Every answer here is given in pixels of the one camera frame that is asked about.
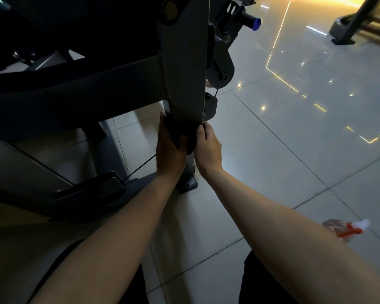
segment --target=gym machine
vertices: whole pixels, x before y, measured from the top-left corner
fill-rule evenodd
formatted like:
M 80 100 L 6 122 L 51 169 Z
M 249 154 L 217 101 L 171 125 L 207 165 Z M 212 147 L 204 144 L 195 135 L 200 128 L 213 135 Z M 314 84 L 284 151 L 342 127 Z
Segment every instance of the gym machine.
M 380 36 L 380 0 L 365 0 L 356 13 L 337 18 L 329 34 L 335 45 L 353 45 L 352 36 L 360 30 Z
M 47 198 L 0 189 L 0 201 L 54 220 L 89 221 L 124 206 L 154 177 L 128 180 L 106 119 L 163 100 L 174 143 L 188 136 L 177 189 L 197 187 L 195 132 L 235 72 L 228 48 L 261 20 L 253 0 L 0 0 L 0 141 L 81 128 L 97 177 Z M 73 50 L 83 56 L 73 60 Z

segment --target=cable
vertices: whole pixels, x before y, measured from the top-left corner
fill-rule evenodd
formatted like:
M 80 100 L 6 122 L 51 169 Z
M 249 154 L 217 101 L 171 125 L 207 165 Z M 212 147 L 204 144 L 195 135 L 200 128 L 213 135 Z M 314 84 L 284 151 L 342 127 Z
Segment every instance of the cable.
M 153 158 L 155 158 L 156 154 L 154 154 L 151 158 L 149 158 L 148 160 L 146 160 L 146 162 L 144 164 L 142 164 L 140 167 L 138 167 L 135 171 L 133 171 L 132 173 L 130 173 L 122 182 L 126 181 L 129 177 L 132 176 L 132 174 L 134 174 L 137 170 L 139 170 L 141 167 L 143 167 L 145 164 L 147 164 L 150 160 L 152 160 Z

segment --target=forearm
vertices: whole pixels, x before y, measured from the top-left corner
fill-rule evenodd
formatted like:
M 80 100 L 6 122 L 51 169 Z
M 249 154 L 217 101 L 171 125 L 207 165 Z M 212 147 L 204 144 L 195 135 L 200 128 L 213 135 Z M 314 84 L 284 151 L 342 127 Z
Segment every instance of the forearm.
M 62 262 L 32 303 L 117 303 L 174 186 L 173 179 L 154 179 Z
M 378 275 L 328 230 L 223 170 L 206 179 L 255 254 L 298 301 L 380 302 Z

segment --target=tile floor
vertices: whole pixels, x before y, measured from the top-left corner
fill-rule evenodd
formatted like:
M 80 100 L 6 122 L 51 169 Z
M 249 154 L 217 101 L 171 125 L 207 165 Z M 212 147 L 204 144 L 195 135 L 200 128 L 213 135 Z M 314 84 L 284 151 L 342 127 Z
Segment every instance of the tile floor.
M 334 46 L 307 28 L 327 33 L 363 0 L 256 1 L 247 11 L 262 26 L 243 28 L 231 46 L 235 75 L 210 121 L 223 166 L 319 223 L 369 218 L 371 229 L 349 246 L 380 271 L 380 45 L 357 35 L 355 45 Z M 159 102 L 109 120 L 128 172 L 154 154 L 162 109 Z M 81 132 L 68 134 L 51 153 L 18 146 L 78 183 L 92 163 Z M 133 177 L 155 170 L 152 160 Z M 170 198 L 143 258 L 150 303 L 237 303 L 250 248 L 196 178 L 197 189 Z

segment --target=black shorts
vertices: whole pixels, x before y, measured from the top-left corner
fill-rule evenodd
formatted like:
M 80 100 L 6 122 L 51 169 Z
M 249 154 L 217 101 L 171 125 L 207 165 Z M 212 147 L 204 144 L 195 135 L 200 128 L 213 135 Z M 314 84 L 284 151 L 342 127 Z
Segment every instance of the black shorts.
M 61 262 L 79 245 L 83 240 L 76 241 L 69 245 L 61 255 L 53 262 L 44 277 L 38 283 L 32 293 L 29 303 L 36 295 L 38 290 L 44 285 L 46 280 L 51 276 L 53 271 L 61 264 Z M 297 303 L 294 298 L 274 279 L 264 267 L 261 261 L 251 251 L 245 260 L 245 267 L 242 277 L 241 292 L 239 293 L 239 303 L 257 303 L 267 301 L 278 303 Z M 139 265 L 137 272 L 134 275 L 130 285 L 122 296 L 119 304 L 147 304 L 145 280 L 143 277 L 142 266 Z

